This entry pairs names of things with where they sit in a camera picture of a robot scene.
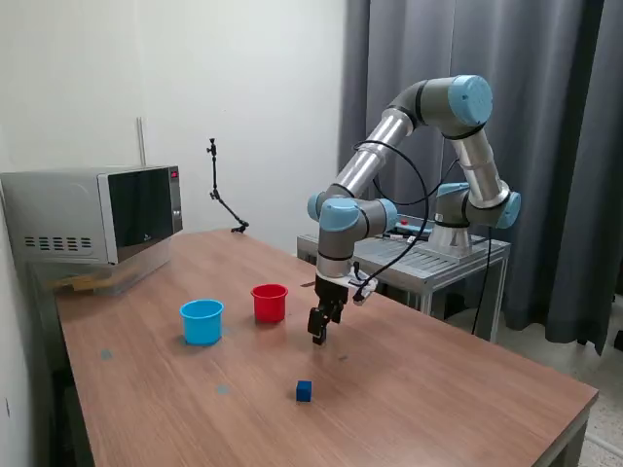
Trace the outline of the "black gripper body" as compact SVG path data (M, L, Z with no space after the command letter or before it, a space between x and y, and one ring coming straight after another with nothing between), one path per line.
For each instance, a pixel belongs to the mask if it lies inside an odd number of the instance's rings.
M318 308L341 310L348 302L348 287L332 282L320 275L315 276L314 292L318 297Z

